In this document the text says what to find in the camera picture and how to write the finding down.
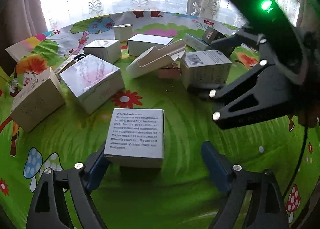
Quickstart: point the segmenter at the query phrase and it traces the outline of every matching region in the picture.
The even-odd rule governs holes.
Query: small box
[[[120,69],[90,54],[62,72],[60,77],[88,114],[124,88]]]
[[[121,46],[119,40],[95,40],[84,46],[83,52],[94,55],[109,63],[116,62],[121,58]]]
[[[120,42],[127,41],[132,37],[132,25],[122,24],[114,27],[115,39],[120,40]]]
[[[212,50],[214,50],[214,49],[219,50],[226,57],[230,57],[230,55],[235,50],[235,47],[226,47],[226,46],[215,47],[213,44],[211,44],[211,42],[213,42],[214,40],[218,40],[221,38],[226,38],[226,36],[223,35],[221,32],[218,32],[217,30],[213,29],[210,26],[207,27],[207,29],[205,30],[205,32],[202,36],[202,40],[205,41],[208,45],[210,45]]]
[[[65,71],[68,67],[71,67],[74,63],[76,63],[78,60],[82,59],[85,57],[85,54],[76,54],[76,55],[71,55],[69,58],[67,58],[62,64],[57,67],[54,71],[56,74],[57,78],[60,80],[60,73]]]
[[[221,51],[188,52],[180,60],[181,79],[190,84],[225,84],[231,61]]]
[[[211,46],[192,34],[186,33],[183,41],[196,51],[210,51]]]
[[[158,49],[161,49],[170,44],[172,41],[173,38],[168,37],[136,34],[127,40],[128,54],[138,57],[152,46],[156,46]]]
[[[209,45],[211,45],[211,42],[217,39],[225,38],[225,35],[223,35],[221,32],[218,32],[217,30],[213,29],[212,27],[208,26],[205,30],[204,34],[202,35],[202,40]]]
[[[164,158],[164,111],[115,108],[104,154],[120,166],[161,168]]]
[[[10,117],[29,132],[63,104],[59,80],[49,67],[14,97]]]

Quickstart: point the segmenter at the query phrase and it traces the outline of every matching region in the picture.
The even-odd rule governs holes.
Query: cardboard packaging
[[[94,55],[109,63],[116,62],[121,58],[121,46],[119,40],[95,40],[84,46],[83,52]]]
[[[120,40],[120,42],[127,41],[132,35],[132,25],[122,24],[114,27],[115,39]]]
[[[62,73],[68,67],[71,67],[74,63],[83,59],[84,57],[85,57],[85,54],[81,53],[81,54],[71,55],[69,58],[67,58],[59,67],[55,69],[54,73],[56,74],[57,78],[61,80],[60,73]]]
[[[185,88],[194,83],[225,84],[231,61],[221,51],[195,51],[181,58],[180,68]]]
[[[128,54],[138,57],[152,46],[156,46],[158,49],[161,49],[170,44],[172,41],[173,38],[168,37],[136,34],[127,40]]]
[[[10,117],[29,132],[63,104],[59,80],[49,67],[14,97]]]
[[[221,51],[226,57],[230,57],[230,55],[233,53],[235,50],[235,47],[214,47],[214,45],[211,45],[211,42],[214,40],[226,38],[224,34],[221,32],[218,32],[217,30],[213,29],[212,27],[208,26],[207,29],[205,30],[202,40],[205,41],[208,45],[210,45],[211,49],[217,49]]]
[[[120,69],[94,55],[73,64],[60,77],[88,114],[124,88]]]
[[[164,111],[115,108],[104,154],[120,166],[161,168],[164,158]]]
[[[143,52],[127,66],[130,77],[137,78],[180,59],[186,52],[183,40],[178,40],[161,49],[156,46]]]
[[[211,46],[194,35],[186,33],[183,41],[196,51],[210,51]]]

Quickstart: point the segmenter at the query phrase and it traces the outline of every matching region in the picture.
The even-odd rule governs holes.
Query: box lid
[[[163,158],[163,110],[115,108],[105,155]]]
[[[128,41],[139,41],[139,42],[148,42],[148,43],[157,43],[167,45],[169,44],[173,38],[155,36],[155,35],[146,35],[146,34],[136,34]]]
[[[111,63],[89,54],[63,71],[60,77],[76,97],[82,97],[118,70]]]
[[[188,67],[231,64],[230,59],[218,50],[187,52],[183,59]]]
[[[110,45],[116,43],[118,40],[95,40],[88,45],[84,46],[84,48],[92,48],[92,47],[98,47],[98,48],[106,48]]]
[[[46,70],[41,72],[36,78],[33,78],[31,82],[22,88],[22,90],[13,98],[11,112],[16,109],[16,107],[28,96],[30,95],[34,90],[36,90],[37,87],[39,87],[42,83],[44,83],[46,80],[50,78],[55,78],[55,73],[53,72],[51,67],[48,67]]]
[[[115,28],[127,27],[127,26],[132,26],[132,24],[121,24],[121,25],[115,26]]]

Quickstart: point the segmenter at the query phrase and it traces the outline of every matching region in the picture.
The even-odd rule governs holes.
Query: play mat
[[[22,57],[0,97],[0,205],[17,228],[25,228],[33,191],[47,167],[68,169],[83,162],[106,139],[114,108],[162,108],[165,110],[165,159],[159,172],[111,165],[92,199],[110,229],[207,228],[223,199],[209,180],[200,155],[210,140],[232,163],[250,171],[272,170],[283,192],[300,154],[304,128],[297,118],[282,117],[230,130],[212,121],[212,109],[189,95],[180,80],[159,79],[157,72],[131,79],[125,68],[134,60],[122,45],[121,68],[125,89],[93,114],[78,106],[62,85],[66,104],[31,132],[25,133],[10,118],[13,97],[48,66],[57,67],[72,54],[82,52],[95,39],[114,39],[114,25],[132,24],[134,33],[182,39],[185,33],[201,37],[207,26],[229,36],[235,27],[191,15],[158,11],[134,11],[99,16],[31,37],[9,48]],[[231,55],[228,83],[258,62],[259,54],[245,45]],[[292,224],[307,203],[319,178],[320,148],[317,129],[309,129],[303,161],[284,204]],[[65,193],[69,212],[80,229],[70,192]],[[244,200],[235,228],[241,228],[249,205]]]

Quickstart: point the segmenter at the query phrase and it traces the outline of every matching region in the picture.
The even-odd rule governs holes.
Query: green led light
[[[272,2],[271,2],[271,1],[265,0],[265,1],[262,2],[261,8],[262,8],[263,10],[267,11],[267,10],[270,8],[271,5],[272,5]]]

